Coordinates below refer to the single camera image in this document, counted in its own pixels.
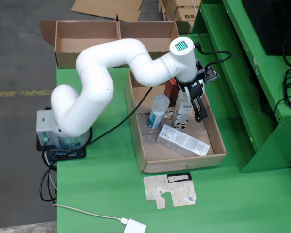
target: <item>plastic bottle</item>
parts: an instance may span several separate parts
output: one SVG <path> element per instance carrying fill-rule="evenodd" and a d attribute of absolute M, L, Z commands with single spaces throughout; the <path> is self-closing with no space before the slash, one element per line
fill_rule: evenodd
<path fill-rule="evenodd" d="M 157 95 L 154 97 L 149 120 L 147 121 L 151 129 L 157 130 L 161 126 L 162 119 L 168 106 L 169 98 L 166 95 Z"/>

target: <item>green table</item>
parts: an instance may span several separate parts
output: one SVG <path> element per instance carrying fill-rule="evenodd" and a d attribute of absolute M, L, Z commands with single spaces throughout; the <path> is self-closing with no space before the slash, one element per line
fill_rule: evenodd
<path fill-rule="evenodd" d="M 214 50 L 209 35 L 190 37 L 194 42 L 200 41 L 205 51 Z M 204 64 L 217 59 L 215 56 L 198 58 Z M 291 172 L 283 169 L 240 174 L 253 148 L 224 73 L 220 66 L 215 68 L 221 78 L 207 84 L 206 93 L 227 156 L 218 167 L 190 171 L 197 194 L 196 205 L 173 207 L 169 193 L 163 195 L 165 209 L 157 210 L 154 201 L 146 200 L 143 177 L 154 174 L 139 172 L 129 121 L 90 145 L 85 159 L 58 163 L 58 204 L 132 218 L 146 224 L 147 233 L 291 232 Z M 94 123 L 93 138 L 127 116 L 128 71 L 128 68 L 110 69 L 114 97 Z M 58 69 L 57 84 L 69 84 L 81 91 L 75 69 Z M 58 233 L 121 233 L 124 228 L 116 220 L 57 208 Z"/>

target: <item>black monitor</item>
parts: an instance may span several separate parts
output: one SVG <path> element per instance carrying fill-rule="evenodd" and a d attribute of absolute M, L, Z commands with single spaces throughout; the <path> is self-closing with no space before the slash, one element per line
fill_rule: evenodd
<path fill-rule="evenodd" d="M 268 55 L 291 55 L 291 0 L 242 0 Z"/>

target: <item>white power adapter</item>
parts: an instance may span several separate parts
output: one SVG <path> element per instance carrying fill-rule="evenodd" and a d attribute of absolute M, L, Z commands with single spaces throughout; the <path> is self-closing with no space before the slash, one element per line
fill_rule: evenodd
<path fill-rule="evenodd" d="M 121 220 L 121 223 L 126 225 L 123 233 L 145 233 L 146 232 L 146 225 L 141 222 L 137 222 L 133 219 L 127 220 L 126 218 L 123 217 Z"/>

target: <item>green indicator light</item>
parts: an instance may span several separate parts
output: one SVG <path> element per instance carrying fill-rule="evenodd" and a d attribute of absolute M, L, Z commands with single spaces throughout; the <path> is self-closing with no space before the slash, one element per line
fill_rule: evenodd
<path fill-rule="evenodd" d="M 176 46 L 178 51 L 182 51 L 188 47 L 188 45 L 184 41 L 177 43 L 175 46 Z"/>

